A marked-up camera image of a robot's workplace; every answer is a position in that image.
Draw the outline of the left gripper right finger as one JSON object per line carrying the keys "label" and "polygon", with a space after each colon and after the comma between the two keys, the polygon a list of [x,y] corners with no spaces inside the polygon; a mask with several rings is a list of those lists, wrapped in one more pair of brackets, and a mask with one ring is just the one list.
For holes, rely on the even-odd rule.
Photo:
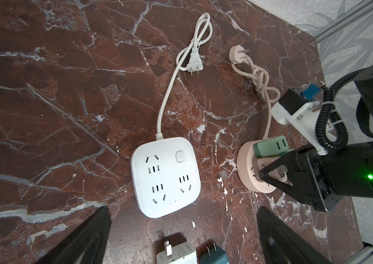
{"label": "left gripper right finger", "polygon": [[256,218],[267,264],[330,263],[268,208],[259,208]]}

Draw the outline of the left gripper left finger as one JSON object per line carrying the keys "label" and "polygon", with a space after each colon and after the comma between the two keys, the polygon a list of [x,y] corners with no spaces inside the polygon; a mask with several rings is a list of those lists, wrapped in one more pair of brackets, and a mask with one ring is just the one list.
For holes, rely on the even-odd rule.
{"label": "left gripper left finger", "polygon": [[101,264],[110,228],[110,211],[107,206],[102,206],[37,263]]}

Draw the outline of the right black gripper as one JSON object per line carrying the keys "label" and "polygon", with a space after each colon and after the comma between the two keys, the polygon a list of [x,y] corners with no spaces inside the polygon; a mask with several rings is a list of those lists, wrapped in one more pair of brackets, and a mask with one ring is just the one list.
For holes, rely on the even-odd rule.
{"label": "right black gripper", "polygon": [[[286,169],[287,180],[271,177],[277,169]],[[275,186],[297,202],[309,205],[320,212],[330,212],[343,199],[329,186],[322,169],[321,156],[315,148],[305,145],[292,150],[260,169],[261,180]]]}

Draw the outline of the green plug adapter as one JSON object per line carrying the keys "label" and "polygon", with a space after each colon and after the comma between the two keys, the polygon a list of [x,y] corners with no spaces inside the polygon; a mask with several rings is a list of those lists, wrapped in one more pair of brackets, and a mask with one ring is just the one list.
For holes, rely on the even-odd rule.
{"label": "green plug adapter", "polygon": [[283,156],[290,151],[285,136],[272,137],[266,140],[256,142],[252,146],[256,157]]}

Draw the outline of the white square plug adapter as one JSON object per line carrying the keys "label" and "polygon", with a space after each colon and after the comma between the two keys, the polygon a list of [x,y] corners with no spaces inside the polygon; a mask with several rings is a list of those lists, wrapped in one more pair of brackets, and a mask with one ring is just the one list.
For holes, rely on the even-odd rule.
{"label": "white square plug adapter", "polygon": [[190,242],[172,246],[164,243],[165,250],[156,255],[157,264],[198,264],[196,248]]}

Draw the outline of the pink round power strip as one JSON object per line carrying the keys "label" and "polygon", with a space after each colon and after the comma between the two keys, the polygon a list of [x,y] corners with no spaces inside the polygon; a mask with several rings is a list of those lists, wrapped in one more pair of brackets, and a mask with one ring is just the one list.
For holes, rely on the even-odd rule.
{"label": "pink round power strip", "polygon": [[279,157],[264,157],[258,161],[253,145],[261,140],[248,141],[241,146],[237,155],[237,171],[242,184],[249,190],[261,193],[272,193],[276,187],[263,181],[259,177],[260,169],[279,159]]}

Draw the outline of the white square power strip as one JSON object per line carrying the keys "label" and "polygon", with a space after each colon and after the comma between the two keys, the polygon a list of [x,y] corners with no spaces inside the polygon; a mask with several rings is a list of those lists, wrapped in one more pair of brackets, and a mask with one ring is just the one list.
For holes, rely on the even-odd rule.
{"label": "white square power strip", "polygon": [[192,144],[182,137],[140,145],[130,159],[132,181],[140,211],[149,218],[174,213],[200,194],[201,181]]}

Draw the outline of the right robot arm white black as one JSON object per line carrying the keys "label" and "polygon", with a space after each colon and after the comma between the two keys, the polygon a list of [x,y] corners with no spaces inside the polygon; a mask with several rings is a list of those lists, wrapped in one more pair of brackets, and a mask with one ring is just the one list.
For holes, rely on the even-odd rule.
{"label": "right robot arm white black", "polygon": [[[348,142],[348,130],[335,102],[339,90],[350,82],[361,95],[355,115],[360,130],[371,138],[366,143]],[[287,151],[262,168],[254,162],[255,178],[317,211],[332,210],[345,196],[373,199],[373,66],[351,72],[325,88],[315,123],[305,125],[298,118],[298,108],[312,102],[305,92],[296,90],[280,99],[280,117],[309,144]]]}

